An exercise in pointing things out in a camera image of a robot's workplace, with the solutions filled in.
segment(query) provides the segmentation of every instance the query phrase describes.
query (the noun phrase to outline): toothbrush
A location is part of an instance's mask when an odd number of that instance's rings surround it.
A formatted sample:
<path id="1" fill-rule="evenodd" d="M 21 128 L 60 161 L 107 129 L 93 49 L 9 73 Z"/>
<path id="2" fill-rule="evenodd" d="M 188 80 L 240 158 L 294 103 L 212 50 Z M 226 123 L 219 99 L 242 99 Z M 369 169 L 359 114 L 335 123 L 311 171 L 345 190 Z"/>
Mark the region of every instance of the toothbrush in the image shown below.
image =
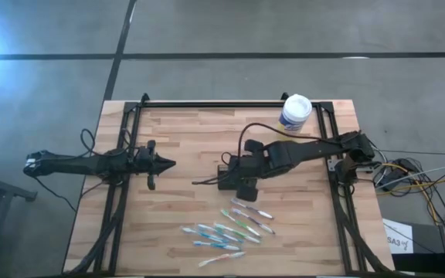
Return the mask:
<path id="1" fill-rule="evenodd" d="M 230 231 L 230 232 L 233 232 L 233 233 L 237 234 L 238 236 L 241 236 L 241 237 L 243 237 L 244 239 L 249 240 L 249 241 L 251 241 L 251 242 L 254 242 L 254 243 L 260 243 L 260 240 L 258 240 L 258 239 L 254 239 L 253 237 L 248 236 L 248 235 L 247 235 L 246 233 L 244 233 L 244 232 L 240 232 L 240 231 L 237 231 L 237 230 L 235 230 L 235 229 L 231 229 L 230 227 L 226 227 L 226 226 L 224 226 L 224 225 L 217 224 L 217 223 L 214 223 L 214 226 L 216 227 L 216 229 L 225 229 L 225 230 L 228 230 L 228 231 Z"/>
<path id="2" fill-rule="evenodd" d="M 265 217 L 265 218 L 268 218 L 268 219 L 274 219 L 274 217 L 273 217 L 272 215 L 270 215 L 269 213 L 267 213 L 267 212 L 263 212 L 263 211 L 261 211 L 261 210 L 259 210 L 259 209 L 256 209 L 256 208 L 252 208 L 251 206 L 248 206 L 248 205 L 244 205 L 244 204 L 238 202 L 238 200 L 236 200 L 235 198 L 232 198 L 232 199 L 231 199 L 231 202 L 232 202 L 233 204 L 235 204 L 235 205 L 242 206 L 242 207 L 244 207 L 245 209 L 248 209 L 248 210 L 250 210 L 250 211 L 252 211 L 252 212 L 258 213 L 258 214 L 260 214 L 261 216 L 263 216 L 263 217 Z"/>
<path id="3" fill-rule="evenodd" d="M 203 236 L 203 237 L 205 237 L 207 239 L 211 239 L 211 240 L 213 240 L 215 242 L 219 242 L 219 243 L 228 243 L 229 242 L 228 240 L 221 239 L 218 236 L 209 235 L 209 234 L 206 234 L 204 232 L 198 232 L 198 231 L 195 231 L 194 229 L 190 229 L 190 228 L 187 228 L 187 227 L 181 227 L 181 228 L 182 228 L 183 232 L 194 233 L 196 235 Z"/>
<path id="4" fill-rule="evenodd" d="M 250 226 L 241 222 L 240 220 L 234 219 L 231 215 L 229 215 L 229 212 L 227 210 L 221 209 L 221 213 L 224 214 L 225 217 L 231 219 L 231 221 L 235 222 L 238 226 L 245 228 L 245 229 L 249 230 L 251 233 L 253 233 L 255 236 L 260 237 L 260 234 L 258 232 L 256 232 L 256 230 L 252 229 Z"/>
<path id="5" fill-rule="evenodd" d="M 203 224 L 198 224 L 197 226 L 199 227 L 199 229 L 202 229 L 202 230 L 209 230 L 209 231 L 212 231 L 212 232 L 217 233 L 217 234 L 220 235 L 220 236 L 224 236 L 224 237 L 227 238 L 227 239 L 231 239 L 232 241 L 235 241 L 235 242 L 238 242 L 238 243 L 243 243 L 243 240 L 241 240 L 241 239 L 237 239 L 237 238 L 232 237 L 232 236 L 230 236 L 230 235 L 227 235 L 227 234 L 225 234 L 223 231 L 218 230 L 218 229 L 214 229 L 213 227 L 209 227 L 209 226 L 207 226 L 207 225 L 203 225 Z"/>
<path id="6" fill-rule="evenodd" d="M 194 246 L 211 246 L 211 247 L 215 247 L 215 248 L 235 250 L 235 251 L 241 250 L 240 247 L 231 246 L 231 245 L 224 244 L 224 243 L 194 241 L 193 245 Z"/>
<path id="7" fill-rule="evenodd" d="M 218 260 L 221 259 L 235 259 L 235 258 L 240 258 L 241 256 L 245 255 L 245 252 L 237 252 L 237 253 L 233 253 L 233 254 L 223 254 L 221 256 L 217 256 L 216 258 L 212 258 L 212 259 L 207 259 L 201 263 L 199 263 L 199 267 L 203 267 L 208 263 L 212 263 L 212 262 L 216 262 Z"/>
<path id="8" fill-rule="evenodd" d="M 269 232 L 269 233 L 271 233 L 271 234 L 273 234 L 273 235 L 276 234 L 275 231 L 273 231 L 271 228 L 269 228 L 268 226 L 264 225 L 264 224 L 261 223 L 261 222 L 258 222 L 258 221 L 255 220 L 252 216 L 247 215 L 246 213 L 240 211 L 239 209 L 237 209 L 237 208 L 231 208 L 231 211 L 234 212 L 234 213 L 236 213 L 237 215 L 241 215 L 241 216 L 247 218 L 248 220 L 250 220 L 251 222 L 257 224 L 257 225 L 258 225 L 260 228 L 262 228 L 264 231 Z"/>

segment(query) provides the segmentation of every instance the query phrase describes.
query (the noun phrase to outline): wooden table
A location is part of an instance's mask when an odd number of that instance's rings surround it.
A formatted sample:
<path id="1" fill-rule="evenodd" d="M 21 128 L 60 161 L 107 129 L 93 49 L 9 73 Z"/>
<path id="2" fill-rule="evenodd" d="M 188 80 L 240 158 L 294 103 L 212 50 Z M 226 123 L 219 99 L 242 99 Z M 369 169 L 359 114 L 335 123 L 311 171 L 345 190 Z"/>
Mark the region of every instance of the wooden table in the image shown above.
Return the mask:
<path id="1" fill-rule="evenodd" d="M 351 100 L 334 100 L 340 133 L 359 129 Z M 97 129 L 96 151 L 115 148 L 124 101 L 104 103 Z M 145 175 L 133 176 L 127 199 L 117 275 L 334 275 L 343 274 L 338 233 L 324 159 L 307 161 L 277 178 L 258 181 L 255 207 L 272 214 L 260 218 L 276 231 L 262 232 L 261 245 L 245 242 L 246 255 L 198 268 L 198 263 L 228 250 L 195 247 L 180 225 L 206 225 L 214 221 L 236 228 L 221 215 L 230 209 L 235 192 L 220 192 L 215 185 L 192 185 L 214 176 L 224 151 L 236 153 L 243 127 L 251 122 L 276 126 L 278 108 L 155 108 L 142 109 L 137 144 L 156 140 L 156 151 L 177 165 L 156 177 L 149 191 Z M 313 113 L 302 134 L 320 136 Z M 265 144 L 277 135 L 251 127 L 244 139 Z M 86 179 L 83 190 L 99 182 Z M 368 182 L 356 184 L 354 197 L 360 232 L 372 251 L 390 269 L 392 257 L 374 189 Z M 72 269 L 99 236 L 107 186 L 88 193 L 78 208 L 64 270 Z M 354 249 L 349 240 L 352 259 Z M 109 252 L 106 251 L 105 262 Z"/>

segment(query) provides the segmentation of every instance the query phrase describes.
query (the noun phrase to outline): blue label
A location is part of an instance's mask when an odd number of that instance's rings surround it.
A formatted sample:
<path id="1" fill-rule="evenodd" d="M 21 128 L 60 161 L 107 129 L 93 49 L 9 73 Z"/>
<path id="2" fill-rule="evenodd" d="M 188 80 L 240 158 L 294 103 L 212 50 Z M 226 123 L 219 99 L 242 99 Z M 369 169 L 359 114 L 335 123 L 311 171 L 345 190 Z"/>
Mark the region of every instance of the blue label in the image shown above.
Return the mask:
<path id="1" fill-rule="evenodd" d="M 301 126 L 303 125 L 303 122 L 295 122 L 292 120 L 288 120 L 284 113 L 281 112 L 281 115 L 279 116 L 279 122 L 284 126 L 284 129 L 287 131 L 298 131 L 301 129 Z"/>

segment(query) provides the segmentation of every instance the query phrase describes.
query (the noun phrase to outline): white container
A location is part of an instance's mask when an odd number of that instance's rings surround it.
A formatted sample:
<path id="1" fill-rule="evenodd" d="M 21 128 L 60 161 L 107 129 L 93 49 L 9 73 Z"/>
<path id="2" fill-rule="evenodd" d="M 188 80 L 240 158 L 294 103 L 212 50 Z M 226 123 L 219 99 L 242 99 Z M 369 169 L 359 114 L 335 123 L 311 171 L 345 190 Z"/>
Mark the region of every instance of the white container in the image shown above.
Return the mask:
<path id="1" fill-rule="evenodd" d="M 311 112 L 312 103 L 308 98 L 299 94 L 288 97 L 279 117 L 279 129 L 289 134 L 300 133 Z"/>

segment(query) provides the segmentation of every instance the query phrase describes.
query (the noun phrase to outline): concrete floor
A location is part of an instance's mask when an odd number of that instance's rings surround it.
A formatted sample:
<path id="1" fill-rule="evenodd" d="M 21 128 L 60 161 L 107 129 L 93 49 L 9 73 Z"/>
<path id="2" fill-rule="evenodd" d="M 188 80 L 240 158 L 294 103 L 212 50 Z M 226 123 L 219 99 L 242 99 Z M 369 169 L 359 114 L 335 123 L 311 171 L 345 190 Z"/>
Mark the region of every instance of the concrete floor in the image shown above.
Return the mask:
<path id="1" fill-rule="evenodd" d="M 0 54 L 114 53 L 128 0 L 0 0 Z M 126 53 L 445 51 L 441 0 L 139 0 Z M 0 277 L 57 274 L 73 213 L 22 173 L 40 149 L 77 154 L 95 130 L 113 61 L 0 61 L 0 179 L 16 199 Z M 112 99 L 353 99 L 382 149 L 445 152 L 445 59 L 123 61 Z M 389 158 L 406 154 L 388 153 Z M 410 155 L 425 168 L 445 156 Z M 42 179 L 76 205 L 83 177 Z M 445 185 L 440 186 L 445 198 Z M 430 224 L 422 195 L 379 197 L 384 217 Z"/>

